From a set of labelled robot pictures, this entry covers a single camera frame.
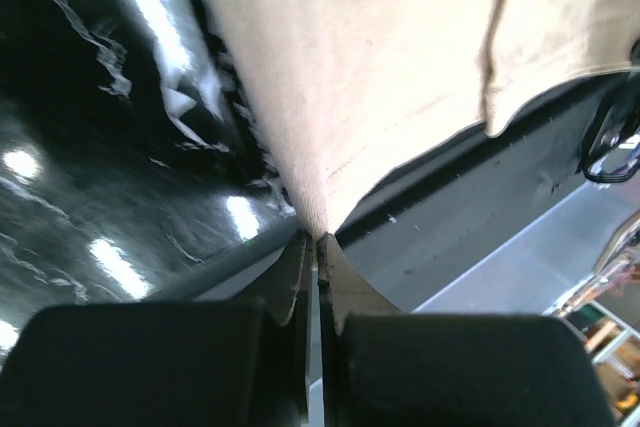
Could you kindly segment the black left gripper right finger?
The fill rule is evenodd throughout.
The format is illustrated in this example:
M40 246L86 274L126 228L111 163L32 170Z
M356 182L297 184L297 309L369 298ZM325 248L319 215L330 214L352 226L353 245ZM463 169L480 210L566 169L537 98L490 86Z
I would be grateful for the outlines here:
M348 354L342 339L349 315L395 315L401 310L380 294L349 263L338 240L317 243L324 421L344 426L348 403Z

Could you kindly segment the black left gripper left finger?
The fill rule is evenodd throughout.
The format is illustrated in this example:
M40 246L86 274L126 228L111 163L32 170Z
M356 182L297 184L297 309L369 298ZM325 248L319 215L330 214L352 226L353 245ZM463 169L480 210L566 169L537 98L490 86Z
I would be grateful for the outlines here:
M234 297L265 311L256 380L257 412L264 422L309 420L311 236L298 230L274 263Z

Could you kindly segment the beige t-shirt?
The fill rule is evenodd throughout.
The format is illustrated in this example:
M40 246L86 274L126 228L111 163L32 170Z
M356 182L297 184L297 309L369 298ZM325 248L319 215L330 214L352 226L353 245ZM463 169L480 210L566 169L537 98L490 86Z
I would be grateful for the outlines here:
M296 212L335 232L393 169L632 69L639 0L209 0Z

